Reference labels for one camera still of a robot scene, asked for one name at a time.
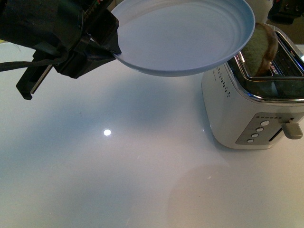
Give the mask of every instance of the toaster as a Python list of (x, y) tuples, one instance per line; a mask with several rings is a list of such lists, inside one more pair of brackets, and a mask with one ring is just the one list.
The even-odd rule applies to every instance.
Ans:
[(284, 135), (303, 136), (304, 56), (283, 31), (269, 26), (279, 48), (267, 74), (252, 77), (240, 51), (202, 77), (212, 133), (226, 147), (268, 149)]

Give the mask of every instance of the glossy surface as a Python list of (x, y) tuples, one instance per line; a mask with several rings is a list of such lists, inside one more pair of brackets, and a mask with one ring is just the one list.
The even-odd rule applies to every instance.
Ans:
[[(0, 48), (1, 62), (30, 56)], [(1, 228), (304, 226), (304, 139), (220, 145), (202, 75), (155, 77), (118, 61), (77, 80), (52, 70), (26, 101), (21, 74), (0, 75)]]
[(158, 76), (205, 72), (232, 58), (252, 35), (243, 0), (125, 0), (118, 18), (119, 61)]

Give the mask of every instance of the bread crust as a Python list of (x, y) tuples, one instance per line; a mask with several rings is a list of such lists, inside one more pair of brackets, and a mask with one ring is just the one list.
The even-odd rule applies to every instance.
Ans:
[(276, 57), (276, 53), (278, 49), (278, 40), (276, 33), (268, 25), (256, 23), (256, 27), (257, 26), (265, 30), (268, 41), (268, 49), (265, 52), (261, 62), (261, 66), (259, 67), (255, 75), (255, 76), (262, 76), (270, 69), (270, 62), (273, 61)]
[(245, 64), (251, 76), (262, 76), (270, 69), (276, 57), (278, 40), (276, 33), (266, 24), (256, 23), (254, 34), (242, 50)]

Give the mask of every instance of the chrome trim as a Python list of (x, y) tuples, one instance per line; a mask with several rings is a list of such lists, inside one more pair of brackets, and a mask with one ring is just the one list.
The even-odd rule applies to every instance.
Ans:
[(227, 74), (232, 82), (232, 85), (236, 89), (236, 91), (245, 99), (257, 103), (257, 104), (266, 104), (266, 105), (276, 105), (276, 106), (303, 106), (304, 105), (304, 99), (274, 99), (274, 98), (264, 98), (260, 96), (256, 96), (250, 92), (248, 92), (246, 89), (243, 88), (243, 86), (236, 80), (236, 78), (233, 75), (233, 72), (229, 66), (229, 64), (226, 62), (224, 63), (224, 67), (227, 71)]
[[(286, 42), (291, 46), (291, 48), (294, 49), (295, 53), (301, 58), (304, 59), (304, 54), (298, 49), (298, 47), (291, 41), (290, 38), (288, 38), (288, 36), (279, 28), (269, 25), (274, 31), (279, 32), (282, 37), (286, 40)], [(248, 75), (248, 72), (245, 68), (245, 65), (243, 63), (241, 63), (240, 58), (243, 58), (241, 52), (239, 52), (237, 55), (235, 55), (235, 60), (237, 63), (237, 66), (239, 68), (239, 70), (241, 71), (241, 73), (243, 75)], [(264, 98), (264, 97), (260, 97), (257, 95), (254, 95), (250, 92), (248, 92), (240, 83), (239, 81), (235, 78), (228, 62), (224, 63), (224, 67), (227, 71), (227, 74), (232, 82), (232, 85), (234, 86), (234, 88), (236, 89), (236, 91), (245, 99), (254, 102), (254, 103), (258, 103), (258, 104), (266, 104), (266, 105), (276, 105), (276, 106), (303, 106), (304, 105), (304, 98), (303, 99), (277, 99), (277, 98)]]

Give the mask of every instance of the white table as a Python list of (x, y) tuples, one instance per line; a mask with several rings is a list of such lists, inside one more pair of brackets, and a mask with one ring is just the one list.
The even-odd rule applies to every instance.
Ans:
[[(32, 53), (0, 48), (1, 62)], [(27, 101), (23, 71), (0, 74), (0, 228), (304, 227), (304, 139), (220, 145), (202, 75), (52, 70)]]

